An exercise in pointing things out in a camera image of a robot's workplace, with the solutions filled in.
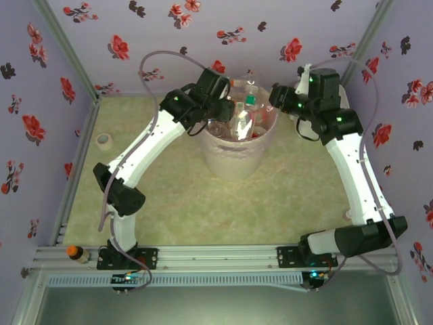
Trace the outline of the small brown bottle orange cap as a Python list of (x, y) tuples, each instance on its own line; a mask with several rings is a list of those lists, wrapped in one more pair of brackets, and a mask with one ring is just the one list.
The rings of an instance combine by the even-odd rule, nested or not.
[(77, 263), (85, 264), (90, 260), (90, 252), (81, 246), (68, 246), (66, 253), (71, 260)]

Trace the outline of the beige tape roll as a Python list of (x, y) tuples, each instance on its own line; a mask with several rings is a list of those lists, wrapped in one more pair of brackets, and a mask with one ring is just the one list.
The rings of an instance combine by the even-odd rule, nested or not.
[(113, 145), (113, 140), (110, 134), (108, 133), (100, 133), (95, 138), (96, 146), (103, 151), (109, 150)]

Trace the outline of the aluminium corner post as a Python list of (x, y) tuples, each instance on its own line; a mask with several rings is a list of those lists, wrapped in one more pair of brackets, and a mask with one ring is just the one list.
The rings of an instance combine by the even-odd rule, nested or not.
[[(381, 29), (383, 23), (386, 21), (388, 14), (390, 13), (392, 7), (396, 3), (396, 0), (379, 0), (375, 7), (375, 14), (371, 19), (366, 31), (361, 38), (361, 41), (357, 45), (357, 49), (352, 56), (352, 59), (357, 61), (362, 61), (366, 56), (375, 36)], [(356, 74), (359, 69), (359, 65), (354, 62), (349, 62), (349, 65), (342, 77), (342, 86), (347, 87), (351, 79)]]
[(87, 93), (90, 95), (91, 99), (96, 102), (99, 99), (94, 86), (92, 85), (91, 79), (85, 71), (84, 66), (79, 60), (70, 40), (68, 39), (65, 30), (63, 29), (60, 21), (57, 19), (53, 9), (51, 8), (48, 0), (30, 0), (34, 5), (35, 9), (38, 11), (39, 15), (44, 20), (45, 25), (49, 29), (53, 38), (56, 40), (58, 46), (60, 47), (63, 55), (67, 59), (73, 71), (76, 73), (80, 82), (83, 84)]

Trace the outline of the aluminium side rail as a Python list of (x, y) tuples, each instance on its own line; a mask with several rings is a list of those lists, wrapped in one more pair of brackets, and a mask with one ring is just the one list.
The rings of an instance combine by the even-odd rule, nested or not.
[(76, 191), (78, 189), (87, 150), (89, 149), (92, 132), (94, 130), (100, 106), (101, 98), (98, 97), (89, 107), (89, 114), (81, 131), (80, 141), (78, 143), (76, 155), (72, 163), (71, 174), (66, 184), (66, 189), (60, 204), (58, 216), (55, 220), (49, 246), (57, 246), (58, 244), (63, 243), (63, 240), (59, 239), (59, 237), (62, 237), (61, 231), (64, 225), (68, 225), (68, 220), (70, 218), (70, 213), (74, 204)]

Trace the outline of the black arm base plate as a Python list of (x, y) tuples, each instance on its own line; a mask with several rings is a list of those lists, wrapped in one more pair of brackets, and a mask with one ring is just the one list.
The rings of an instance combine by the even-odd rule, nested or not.
[(278, 246), (276, 255), (279, 268), (338, 267), (338, 260), (332, 254), (315, 255), (298, 246)]
[(156, 269), (158, 262), (158, 250), (156, 248), (136, 248), (131, 251), (131, 256), (139, 263), (125, 257), (115, 248), (103, 247), (98, 252), (96, 268), (98, 270), (137, 270), (143, 269), (141, 264), (145, 264), (150, 270)]

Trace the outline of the small circuit board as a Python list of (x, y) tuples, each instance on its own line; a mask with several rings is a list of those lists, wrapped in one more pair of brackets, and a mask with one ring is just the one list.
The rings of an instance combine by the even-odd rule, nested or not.
[(312, 271), (306, 274), (304, 283), (308, 290), (318, 291), (322, 286), (329, 281), (329, 274), (327, 272)]
[(128, 272), (125, 274), (113, 274), (110, 279), (112, 289), (119, 295), (127, 294), (135, 290), (144, 278), (143, 272)]

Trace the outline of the aluminium front rail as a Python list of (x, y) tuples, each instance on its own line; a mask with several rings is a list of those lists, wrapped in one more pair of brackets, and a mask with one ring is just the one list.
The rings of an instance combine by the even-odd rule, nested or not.
[[(332, 257), (337, 258), (337, 265), (332, 265), (332, 259), (319, 260), (316, 265), (310, 267), (294, 267), (289, 262), (290, 268), (280, 268), (283, 264), (283, 249), (279, 247), (295, 246), (295, 244), (247, 244), (247, 245), (187, 245), (187, 246), (139, 246), (139, 248), (155, 248), (156, 273), (189, 273), (189, 272), (283, 272), (283, 271), (309, 271), (323, 270), (334, 272), (342, 265), (341, 271), (369, 269), (359, 257), (348, 258), (337, 253)], [(57, 271), (57, 272), (90, 272), (97, 271), (98, 246), (85, 246), (91, 253), (89, 262), (80, 264), (66, 254), (66, 246), (42, 246), (30, 264), (30, 269)], [(365, 258), (385, 271), (393, 271), (397, 267), (397, 256), (393, 247), (385, 248), (372, 253), (366, 253)]]

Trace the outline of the white ribbed plastic bin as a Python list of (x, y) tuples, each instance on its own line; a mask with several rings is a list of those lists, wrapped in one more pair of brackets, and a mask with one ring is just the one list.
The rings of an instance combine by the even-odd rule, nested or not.
[(265, 150), (267, 149), (266, 148), (262, 152), (257, 152), (256, 154), (247, 156), (217, 155), (210, 150), (208, 146), (204, 146), (201, 140), (200, 143), (202, 145), (204, 158), (210, 172), (227, 181), (242, 181), (251, 176), (257, 170)]

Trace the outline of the clear ribbed bottle white cap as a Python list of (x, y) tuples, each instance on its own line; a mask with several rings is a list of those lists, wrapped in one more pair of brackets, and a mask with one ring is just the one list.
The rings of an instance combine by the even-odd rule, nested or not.
[(207, 124), (207, 132), (217, 138), (224, 138), (229, 135), (229, 128), (226, 123), (210, 120)]

